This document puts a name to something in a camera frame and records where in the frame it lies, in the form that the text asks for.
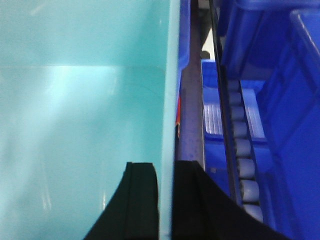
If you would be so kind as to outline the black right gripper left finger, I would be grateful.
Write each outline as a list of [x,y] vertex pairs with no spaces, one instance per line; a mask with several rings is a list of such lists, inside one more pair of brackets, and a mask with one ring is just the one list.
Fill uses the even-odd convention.
[[111,200],[86,240],[158,240],[157,174],[152,163],[128,162]]

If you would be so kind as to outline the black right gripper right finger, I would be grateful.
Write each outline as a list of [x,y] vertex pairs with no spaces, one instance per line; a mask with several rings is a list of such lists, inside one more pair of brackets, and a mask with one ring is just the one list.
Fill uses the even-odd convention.
[[174,163],[172,239],[285,240],[234,203],[197,161]]

